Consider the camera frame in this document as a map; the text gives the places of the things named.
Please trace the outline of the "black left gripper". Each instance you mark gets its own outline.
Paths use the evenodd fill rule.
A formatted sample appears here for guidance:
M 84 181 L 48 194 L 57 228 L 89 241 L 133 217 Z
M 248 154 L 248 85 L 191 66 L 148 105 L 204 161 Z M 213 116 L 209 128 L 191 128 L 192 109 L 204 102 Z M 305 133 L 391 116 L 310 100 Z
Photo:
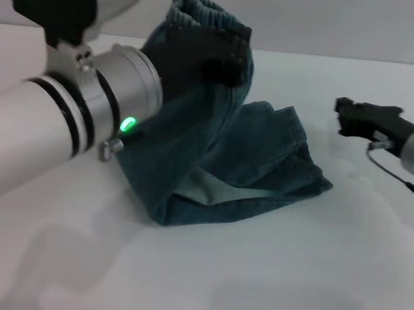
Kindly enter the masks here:
M 141 48 L 163 87 L 211 82 L 236 88 L 244 83 L 242 66 L 253 33 L 250 27 L 234 25 L 221 30 L 165 23 L 163 30 L 165 40 Z

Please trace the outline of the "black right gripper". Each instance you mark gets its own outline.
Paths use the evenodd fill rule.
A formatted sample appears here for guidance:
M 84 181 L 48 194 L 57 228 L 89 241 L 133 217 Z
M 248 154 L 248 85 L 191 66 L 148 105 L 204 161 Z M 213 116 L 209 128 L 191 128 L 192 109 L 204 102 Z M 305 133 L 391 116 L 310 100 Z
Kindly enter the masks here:
M 397 106 L 375 106 L 341 97 L 335 101 L 335 113 L 339 115 L 338 133 L 341 136 L 375 141 L 375 134 L 384 135 L 394 144 L 389 152 L 398 158 L 405 143 L 414 134 L 414 124 L 400 116 L 403 110 Z

